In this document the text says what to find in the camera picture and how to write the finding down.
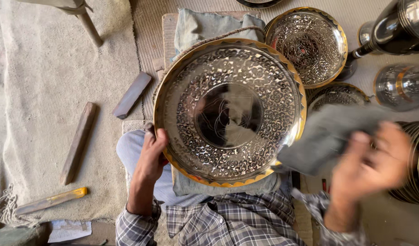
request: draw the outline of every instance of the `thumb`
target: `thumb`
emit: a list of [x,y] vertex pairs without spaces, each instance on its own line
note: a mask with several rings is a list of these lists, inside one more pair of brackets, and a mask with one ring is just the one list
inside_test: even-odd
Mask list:
[[167,144],[169,143],[169,137],[167,136],[167,132],[162,128],[158,129],[156,133],[157,139],[153,144],[153,150],[157,154],[161,154],[161,152],[167,147]]
[[360,164],[369,149],[370,137],[364,132],[354,132],[345,151],[346,159],[352,164]]

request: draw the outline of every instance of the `man's right hand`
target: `man's right hand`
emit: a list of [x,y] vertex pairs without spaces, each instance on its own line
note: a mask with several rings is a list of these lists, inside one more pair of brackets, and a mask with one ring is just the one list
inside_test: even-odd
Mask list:
[[382,122],[374,137],[355,132],[340,163],[333,170],[331,202],[325,226],[336,232],[351,232],[358,222],[359,202],[365,196],[398,188],[405,182],[410,137],[392,122]]

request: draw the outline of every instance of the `wooden block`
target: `wooden block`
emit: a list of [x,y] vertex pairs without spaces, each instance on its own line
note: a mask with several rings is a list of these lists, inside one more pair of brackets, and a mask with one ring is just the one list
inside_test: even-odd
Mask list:
[[163,74],[164,74],[164,69],[163,70],[159,70],[159,71],[157,71],[157,74],[158,74],[158,79],[161,81],[162,80],[162,78],[163,78]]
[[164,69],[164,59],[163,57],[154,58],[152,59],[153,68],[155,71],[163,70]]
[[70,150],[68,151],[67,159],[65,160],[64,168],[62,169],[62,173],[59,178],[59,181],[63,185],[67,185],[73,180],[79,166],[88,135],[90,134],[95,113],[96,105],[92,102],[87,102],[84,110],[82,111],[81,118],[79,119],[79,124],[77,125],[76,132],[73,137],[73,142],[71,142]]
[[79,189],[71,190],[65,193],[61,193],[59,195],[55,195],[52,197],[44,198],[42,200],[38,200],[23,206],[18,207],[15,210],[16,215],[24,215],[27,213],[32,213],[41,209],[49,208],[58,204],[61,204],[66,201],[70,201],[73,199],[81,198],[87,194],[87,188],[82,187]]
[[150,77],[148,74],[145,72],[140,72],[140,74],[130,85],[129,89],[126,91],[125,95],[123,95],[120,102],[117,104],[117,106],[115,106],[112,114],[115,117],[124,120],[136,103],[138,97],[140,97],[141,92],[143,92],[151,80],[152,77]]
[[[242,20],[245,14],[250,14],[256,18],[260,18],[258,11],[219,11],[212,12],[219,15],[230,15],[237,20]],[[174,34],[176,32],[176,23],[178,22],[179,13],[165,14],[162,16],[162,41],[164,43],[164,68],[167,68],[171,61],[170,58],[176,55],[174,49]]]

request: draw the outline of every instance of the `rope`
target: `rope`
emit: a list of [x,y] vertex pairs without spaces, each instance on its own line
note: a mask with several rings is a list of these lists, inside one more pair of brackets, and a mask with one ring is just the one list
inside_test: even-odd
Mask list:
[[225,34],[222,34],[222,35],[214,37],[214,38],[207,38],[205,40],[199,41],[199,42],[195,43],[194,45],[192,45],[190,48],[186,49],[185,51],[183,51],[179,55],[177,55],[176,56],[176,61],[171,63],[167,68],[165,68],[164,72],[162,74],[162,77],[159,78],[159,82],[158,82],[158,84],[155,87],[155,90],[153,92],[152,101],[155,103],[155,97],[156,97],[156,94],[158,93],[158,89],[161,86],[161,83],[162,83],[162,80],[164,79],[164,76],[169,72],[169,70],[174,66],[174,64],[177,61],[179,61],[185,54],[192,51],[194,48],[197,48],[197,47],[199,47],[203,44],[206,44],[208,42],[219,40],[219,39],[222,39],[222,38],[225,38],[225,37],[228,37],[230,35],[233,35],[233,34],[236,34],[236,33],[242,32],[242,31],[246,31],[246,30],[257,30],[257,31],[261,32],[261,34],[263,35],[264,38],[266,38],[266,33],[264,32],[263,29],[261,29],[260,27],[257,27],[257,26],[248,26],[248,27],[243,27],[243,28],[240,28],[240,29],[236,29],[234,31],[227,32]]
[[69,8],[69,7],[57,7],[57,8],[64,11],[66,14],[70,14],[70,15],[85,14],[87,12],[86,8],[88,8],[89,10],[91,10],[91,12],[93,12],[93,9],[90,6],[88,6],[85,0],[77,8]]

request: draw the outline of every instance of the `grey cloth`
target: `grey cloth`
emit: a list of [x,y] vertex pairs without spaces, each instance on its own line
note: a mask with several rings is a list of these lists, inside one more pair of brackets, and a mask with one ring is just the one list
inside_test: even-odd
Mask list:
[[[179,54],[199,41],[214,38],[229,31],[234,31],[247,26],[258,26],[264,28],[265,23],[263,20],[248,14],[245,14],[243,16],[243,20],[240,21],[232,16],[222,16],[213,13],[201,13],[194,12],[189,9],[180,9],[178,23],[176,25],[176,33],[174,35],[174,47],[176,48],[176,52]],[[264,37],[261,32],[256,30],[242,31],[229,36],[229,38],[230,37],[247,38],[260,42],[264,41]],[[246,186],[221,188],[206,186],[194,182],[185,177],[177,169],[172,169],[172,172],[173,176],[175,176],[173,191],[177,196],[183,196],[186,194],[208,194],[215,196],[235,192],[246,192],[251,195],[271,193],[276,191],[281,185],[281,179],[287,180],[286,176],[288,175],[288,172],[283,172],[284,174],[281,176],[276,173],[272,173],[262,180]]]
[[177,196],[186,194],[207,194],[210,196],[223,195],[228,193],[245,192],[249,195],[260,195],[276,191],[281,187],[283,193],[289,197],[285,191],[290,190],[292,187],[290,171],[284,173],[272,173],[269,176],[258,180],[257,182],[233,188],[212,187],[197,183],[185,177],[177,169],[173,172],[176,179],[173,184],[173,191]]
[[[176,54],[179,54],[199,41],[248,26],[257,26],[264,29],[265,25],[263,20],[249,14],[245,14],[243,20],[237,20],[229,15],[180,9],[174,34],[174,48]],[[257,30],[242,31],[230,35],[228,38],[247,38],[264,42],[263,34]]]
[[325,165],[335,165],[343,153],[351,133],[363,131],[374,135],[378,122],[391,118],[391,111],[376,106],[325,105],[307,119],[300,140],[278,154],[282,165],[303,174],[316,175]]

